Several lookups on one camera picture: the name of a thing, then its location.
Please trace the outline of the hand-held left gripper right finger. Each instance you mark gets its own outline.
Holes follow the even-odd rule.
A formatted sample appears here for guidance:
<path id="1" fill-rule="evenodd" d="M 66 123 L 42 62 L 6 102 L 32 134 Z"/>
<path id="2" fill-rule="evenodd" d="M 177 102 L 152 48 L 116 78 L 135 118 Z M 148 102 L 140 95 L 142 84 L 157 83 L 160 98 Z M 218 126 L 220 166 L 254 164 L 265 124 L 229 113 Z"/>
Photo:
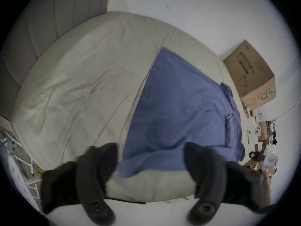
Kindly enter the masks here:
<path id="1" fill-rule="evenodd" d="M 222 203 L 242 205 L 259 213 L 262 188 L 257 171 L 235 162 L 226 162 L 214 149 L 186 143 L 184 162 L 196 183 L 197 203 L 187 215 L 192 225 L 205 225 Z"/>

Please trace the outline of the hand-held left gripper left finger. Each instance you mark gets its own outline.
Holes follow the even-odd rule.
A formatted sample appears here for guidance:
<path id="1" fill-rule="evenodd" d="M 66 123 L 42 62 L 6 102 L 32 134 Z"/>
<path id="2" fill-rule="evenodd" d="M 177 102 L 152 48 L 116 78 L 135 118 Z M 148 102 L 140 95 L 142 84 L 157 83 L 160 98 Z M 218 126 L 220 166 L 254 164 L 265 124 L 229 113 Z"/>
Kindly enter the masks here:
<path id="1" fill-rule="evenodd" d="M 104 200 L 107 198 L 106 183 L 116 169 L 117 159 L 117 144 L 107 143 L 89 147 L 76 161 L 44 171 L 40 185 L 43 213 L 48 214 L 61 206 L 81 204 L 95 224 L 113 224 L 115 213 Z"/>

